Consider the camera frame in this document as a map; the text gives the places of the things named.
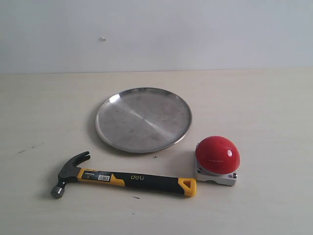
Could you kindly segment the yellow black claw hammer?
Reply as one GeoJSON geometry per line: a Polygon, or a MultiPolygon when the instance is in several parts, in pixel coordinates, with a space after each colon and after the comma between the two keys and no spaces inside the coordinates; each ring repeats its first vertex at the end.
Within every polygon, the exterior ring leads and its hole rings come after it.
{"type": "Polygon", "coordinates": [[[152,190],[193,197],[197,193],[197,182],[194,178],[176,178],[140,173],[101,171],[80,168],[78,165],[89,160],[88,151],[68,160],[58,174],[58,182],[50,194],[59,199],[69,183],[86,182],[113,185],[127,188],[152,190]]]}

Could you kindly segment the red dome push button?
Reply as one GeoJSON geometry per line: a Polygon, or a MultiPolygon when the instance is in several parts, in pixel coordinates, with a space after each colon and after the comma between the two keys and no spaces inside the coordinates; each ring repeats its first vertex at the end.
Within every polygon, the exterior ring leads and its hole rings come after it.
{"type": "Polygon", "coordinates": [[[195,179],[234,186],[238,180],[240,154],[233,142],[221,136],[210,136],[195,149],[195,179]]]}

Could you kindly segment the round stainless steel plate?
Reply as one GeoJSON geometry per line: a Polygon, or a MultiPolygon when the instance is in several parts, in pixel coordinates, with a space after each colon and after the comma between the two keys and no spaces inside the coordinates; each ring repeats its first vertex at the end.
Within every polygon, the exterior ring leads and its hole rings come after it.
{"type": "Polygon", "coordinates": [[[192,112],[179,95],[161,88],[139,87],[112,95],[99,107],[95,129],[109,146],[145,154],[182,140],[192,124],[192,112]]]}

